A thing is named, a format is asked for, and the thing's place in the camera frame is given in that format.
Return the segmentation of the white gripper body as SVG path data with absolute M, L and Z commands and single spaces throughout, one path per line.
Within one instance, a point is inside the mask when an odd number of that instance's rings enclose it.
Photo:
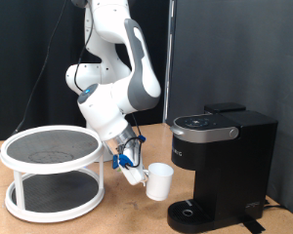
M 128 182 L 136 185 L 144 179 L 144 165 L 139 147 L 125 148 L 118 157 L 118 165 Z

